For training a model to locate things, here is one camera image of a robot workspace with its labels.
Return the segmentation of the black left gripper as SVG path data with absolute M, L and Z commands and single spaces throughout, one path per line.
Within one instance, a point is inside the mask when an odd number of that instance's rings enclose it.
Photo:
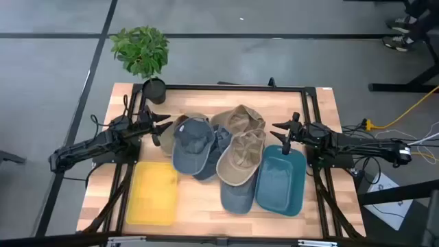
M 139 122 L 140 129 L 149 130 L 149 134 L 152 136 L 153 144 L 158 147 L 161 145 L 158 137 L 173 124 L 172 121 L 162 124 L 158 124 L 158 122 L 169 119 L 170 117 L 171 115 L 159 115 L 153 113 L 149 106 L 146 105 L 139 107 L 137 121 Z

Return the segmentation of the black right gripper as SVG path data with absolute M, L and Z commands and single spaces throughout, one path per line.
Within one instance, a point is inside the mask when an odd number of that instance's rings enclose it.
M 270 131 L 270 133 L 275 136 L 282 144 L 282 154 L 288 155 L 291 150 L 291 142 L 303 142 L 305 138 L 305 126 L 299 122 L 300 113 L 294 112 L 292 119 L 283 123 L 272 124 L 276 128 L 287 130 L 288 133 L 281 134 L 275 131 Z

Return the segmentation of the beige baseball cap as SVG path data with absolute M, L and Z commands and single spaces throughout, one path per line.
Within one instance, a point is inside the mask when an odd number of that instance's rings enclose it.
M 224 127 L 232 134 L 265 128 L 265 119 L 254 109 L 238 105 L 232 110 L 213 115 L 210 119 L 213 126 Z
M 262 129 L 234 134 L 217 162 L 219 178 L 235 187 L 246 183 L 261 164 L 265 138 Z
M 173 120 L 172 124 L 160 135 L 158 140 L 160 141 L 160 148 L 165 156 L 171 156 L 174 146 L 174 131 L 183 121 L 188 118 L 200 118 L 209 120 L 206 115 L 202 113 L 185 113 Z

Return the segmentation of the blue-grey baseball cap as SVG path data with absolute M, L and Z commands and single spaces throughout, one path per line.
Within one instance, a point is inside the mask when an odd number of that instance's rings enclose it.
M 184 120 L 174 130 L 171 164 L 181 174 L 197 175 L 206 166 L 214 142 L 212 125 L 203 118 Z
M 233 214 L 243 215 L 251 210 L 258 173 L 259 170 L 257 169 L 248 181 L 239 186 L 232 186 L 223 181 L 221 182 L 220 200 L 226 211 Z
M 225 149 L 229 146 L 232 134 L 225 127 L 218 124 L 213 126 L 215 140 L 209 151 L 209 155 L 203 170 L 193 175 L 196 180 L 205 181 L 212 178 L 216 174 L 217 162 Z

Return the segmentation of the teal plastic bin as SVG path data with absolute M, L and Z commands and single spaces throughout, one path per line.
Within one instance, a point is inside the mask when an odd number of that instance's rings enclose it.
M 304 201 L 306 167 L 302 152 L 291 149 L 284 155 L 280 145 L 267 146 L 257 178 L 257 204 L 266 211 L 297 216 Z

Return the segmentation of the yellow plastic bin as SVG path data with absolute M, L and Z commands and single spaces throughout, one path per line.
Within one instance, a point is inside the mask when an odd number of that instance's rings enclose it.
M 178 172 L 171 163 L 143 161 L 134 168 L 126 222 L 169 226 L 176 218 Z

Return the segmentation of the green plant in black pot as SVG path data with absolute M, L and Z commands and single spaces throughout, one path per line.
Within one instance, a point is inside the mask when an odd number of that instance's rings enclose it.
M 121 29 L 110 35 L 111 52 L 123 69 L 144 81 L 143 96 L 154 104 L 166 99 L 166 84 L 158 76 L 168 64 L 169 40 L 155 27 Z

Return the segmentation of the black desk base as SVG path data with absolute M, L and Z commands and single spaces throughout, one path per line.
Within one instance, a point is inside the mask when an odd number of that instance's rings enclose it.
M 379 84 L 370 83 L 368 90 L 370 92 L 391 92 L 391 93 L 428 93 L 435 91 L 435 85 L 427 84 L 434 77 L 439 76 L 439 55 L 436 53 L 433 45 L 431 44 L 430 37 L 426 37 L 423 40 L 427 46 L 428 51 L 432 57 L 433 65 L 410 80 L 405 84 Z

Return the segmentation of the black metal bar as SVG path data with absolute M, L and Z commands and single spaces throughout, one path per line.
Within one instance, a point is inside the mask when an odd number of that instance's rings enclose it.
M 368 205 L 428 198 L 435 190 L 439 190 L 439 179 L 359 194 L 358 201 L 360 205 Z

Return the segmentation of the person's shoe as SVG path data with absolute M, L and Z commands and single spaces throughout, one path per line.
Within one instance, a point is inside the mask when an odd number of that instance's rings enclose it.
M 385 47 L 401 52 L 406 52 L 412 48 L 413 42 L 409 43 L 405 36 L 386 36 L 381 39 Z
M 392 30 L 402 32 L 404 34 L 409 33 L 414 27 L 416 19 L 410 16 L 401 17 L 397 19 L 390 19 L 385 22 L 386 26 Z

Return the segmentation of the dark grey floor foot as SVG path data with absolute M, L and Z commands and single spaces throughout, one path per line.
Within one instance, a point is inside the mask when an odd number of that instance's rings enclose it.
M 2 162 L 4 161 L 10 161 L 17 164 L 24 164 L 26 162 L 26 158 L 0 150 L 0 164 L 2 164 Z

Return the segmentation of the person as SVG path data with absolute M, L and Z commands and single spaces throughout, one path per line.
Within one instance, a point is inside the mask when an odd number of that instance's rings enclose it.
M 405 13 L 408 38 L 412 41 L 422 40 L 428 31 L 439 25 L 439 0 L 413 0 Z

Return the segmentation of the black aluminium table frame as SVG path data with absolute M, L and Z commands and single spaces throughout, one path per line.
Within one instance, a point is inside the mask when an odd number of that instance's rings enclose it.
M 293 112 L 302 119 L 320 121 L 334 131 L 342 129 L 333 90 L 323 87 L 273 87 L 221 84 L 170 84 L 167 100 L 156 107 L 162 114 L 177 114 L 188 108 L 209 114 L 232 104 L 247 104 L 262 113 L 272 130 L 276 122 Z M 106 244 L 109 237 L 146 236 L 148 242 L 195 243 L 204 247 L 234 244 L 298 246 L 299 239 L 337 242 L 338 247 L 374 247 L 366 239 L 353 178 L 342 169 L 321 173 L 333 199 L 357 231 L 349 237 L 329 206 L 307 177 L 302 211 L 287 217 L 254 207 L 248 215 L 235 216 L 220 209 L 220 186 L 201 185 L 185 176 L 179 185 L 178 215 L 172 226 L 120 226 L 98 233 L 75 233 L 0 241 L 0 247 L 89 247 Z

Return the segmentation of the silver aluminium rail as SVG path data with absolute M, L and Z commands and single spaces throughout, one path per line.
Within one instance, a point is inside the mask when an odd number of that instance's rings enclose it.
M 299 239 L 298 246 L 299 247 L 338 247 L 338 244 L 337 242 Z
M 147 240 L 146 236 L 109 237 L 106 242 L 106 247 L 121 247 L 122 244 L 132 243 L 132 242 L 145 242 L 146 240 Z

